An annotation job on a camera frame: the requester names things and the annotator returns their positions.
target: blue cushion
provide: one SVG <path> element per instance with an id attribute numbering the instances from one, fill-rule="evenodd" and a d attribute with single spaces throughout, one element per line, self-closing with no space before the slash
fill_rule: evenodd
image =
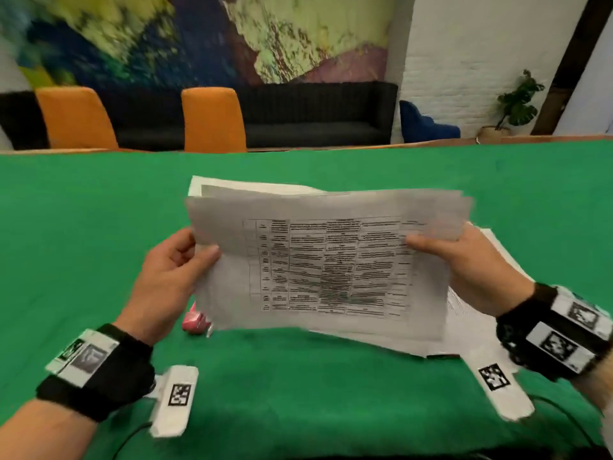
<path id="1" fill-rule="evenodd" d="M 405 143 L 460 137 L 459 127 L 435 123 L 430 116 L 422 116 L 418 108 L 406 100 L 400 101 L 400 126 Z"/>

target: orange chair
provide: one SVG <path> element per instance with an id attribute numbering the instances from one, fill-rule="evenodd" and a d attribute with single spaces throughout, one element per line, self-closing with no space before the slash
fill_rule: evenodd
<path id="1" fill-rule="evenodd" d="M 95 91 L 87 87 L 42 87 L 35 93 L 51 148 L 119 149 L 109 115 Z"/>
<path id="2" fill-rule="evenodd" d="M 185 151 L 247 151 L 245 125 L 236 92 L 224 87 L 196 87 L 181 93 L 185 118 Z"/>

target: hand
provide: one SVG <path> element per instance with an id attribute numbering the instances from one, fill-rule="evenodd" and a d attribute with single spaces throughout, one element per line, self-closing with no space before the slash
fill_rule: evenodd
<path id="1" fill-rule="evenodd" d="M 194 249 L 194 235 L 186 227 L 149 250 L 114 325 L 149 345 L 164 339 L 187 306 L 198 278 L 221 256 L 217 245 L 198 253 Z"/>
<path id="2" fill-rule="evenodd" d="M 408 235 L 406 244 L 443 258 L 451 268 L 451 288 L 474 309 L 498 317 L 534 293 L 534 282 L 506 262 L 477 227 L 464 224 L 457 241 Z"/>

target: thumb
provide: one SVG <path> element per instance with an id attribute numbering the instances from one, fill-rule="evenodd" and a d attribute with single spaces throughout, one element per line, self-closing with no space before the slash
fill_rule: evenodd
<path id="1" fill-rule="evenodd" d="M 187 282 L 193 284 L 205 271 L 211 268 L 211 266 L 219 260 L 220 256 L 221 250 L 219 246 L 209 245 L 194 254 L 191 260 L 179 268 L 179 270 L 181 270 L 181 275 Z"/>
<path id="2" fill-rule="evenodd" d="M 406 244 L 415 250 L 449 259 L 456 250 L 457 242 L 433 239 L 422 234 L 410 234 L 406 236 Z"/>

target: potted plant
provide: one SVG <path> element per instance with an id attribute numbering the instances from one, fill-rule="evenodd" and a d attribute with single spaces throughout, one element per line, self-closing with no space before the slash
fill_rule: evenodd
<path id="1" fill-rule="evenodd" d="M 500 139 L 511 134 L 511 130 L 504 127 L 505 121 L 512 126 L 524 126 L 531 122 L 538 114 L 538 110 L 529 103 L 534 94 L 542 90 L 545 90 L 545 86 L 534 80 L 530 71 L 524 69 L 521 84 L 514 91 L 498 96 L 498 104 L 502 110 L 498 124 L 482 127 L 477 137 Z"/>

